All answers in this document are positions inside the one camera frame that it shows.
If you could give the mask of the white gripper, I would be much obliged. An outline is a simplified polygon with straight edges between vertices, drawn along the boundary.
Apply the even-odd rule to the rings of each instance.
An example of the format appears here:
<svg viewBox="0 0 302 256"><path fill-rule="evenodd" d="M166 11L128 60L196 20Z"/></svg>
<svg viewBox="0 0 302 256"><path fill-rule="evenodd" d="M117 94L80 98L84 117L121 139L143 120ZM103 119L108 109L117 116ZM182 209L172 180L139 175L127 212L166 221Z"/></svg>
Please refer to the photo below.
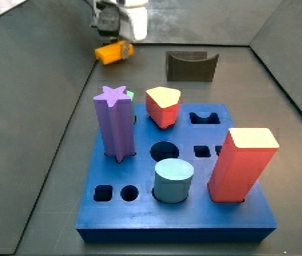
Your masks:
<svg viewBox="0 0 302 256"><path fill-rule="evenodd" d="M123 38L140 42L147 37L148 0L93 0L91 26L103 37ZM121 59L130 57L130 43L120 46Z"/></svg>

